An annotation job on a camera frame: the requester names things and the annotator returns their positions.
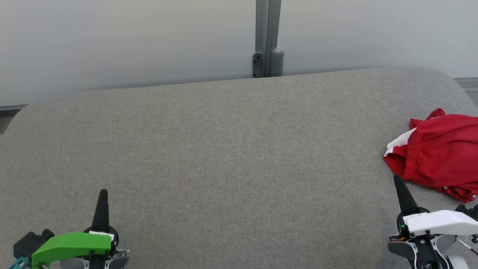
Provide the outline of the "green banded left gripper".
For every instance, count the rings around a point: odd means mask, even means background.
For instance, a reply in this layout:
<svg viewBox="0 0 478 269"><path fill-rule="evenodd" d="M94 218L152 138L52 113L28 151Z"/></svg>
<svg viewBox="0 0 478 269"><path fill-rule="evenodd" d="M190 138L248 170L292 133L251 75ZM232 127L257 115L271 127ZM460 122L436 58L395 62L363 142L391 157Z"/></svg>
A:
<svg viewBox="0 0 478 269"><path fill-rule="evenodd" d="M72 258L86 258L87 269L105 269L118 245L118 232L109 226L109 193L99 193L91 227L50 238L31 257L31 267L50 267L51 263Z"/></svg>

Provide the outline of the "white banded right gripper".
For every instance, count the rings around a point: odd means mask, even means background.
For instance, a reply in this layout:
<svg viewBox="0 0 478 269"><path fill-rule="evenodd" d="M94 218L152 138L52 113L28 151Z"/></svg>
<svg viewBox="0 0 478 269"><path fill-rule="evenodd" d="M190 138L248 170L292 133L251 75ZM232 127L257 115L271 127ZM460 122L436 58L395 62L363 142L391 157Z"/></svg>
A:
<svg viewBox="0 0 478 269"><path fill-rule="evenodd" d="M397 218L397 228L409 238L423 235L469 236L477 234L478 222L463 212L439 210L418 213L418 206L400 175L393 175L401 212L413 213Z"/></svg>

